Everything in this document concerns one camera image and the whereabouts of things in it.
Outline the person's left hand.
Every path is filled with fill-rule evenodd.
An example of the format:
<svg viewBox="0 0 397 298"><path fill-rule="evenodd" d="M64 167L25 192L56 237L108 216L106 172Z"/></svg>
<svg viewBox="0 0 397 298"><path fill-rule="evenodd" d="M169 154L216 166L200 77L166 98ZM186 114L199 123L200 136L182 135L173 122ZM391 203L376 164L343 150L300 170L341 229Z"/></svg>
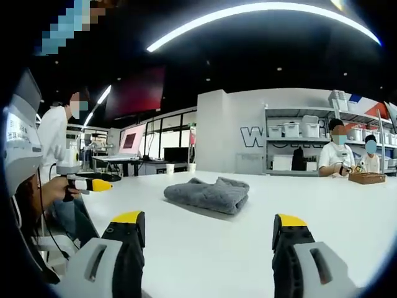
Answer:
<svg viewBox="0 0 397 298"><path fill-rule="evenodd" d="M78 198L81 193L77 189L73 189L69 186L69 182L66 177L55 177L42 186L43 201L45 203L52 203L56 200L63 200L65 198L66 191L71 193L73 199Z"/></svg>

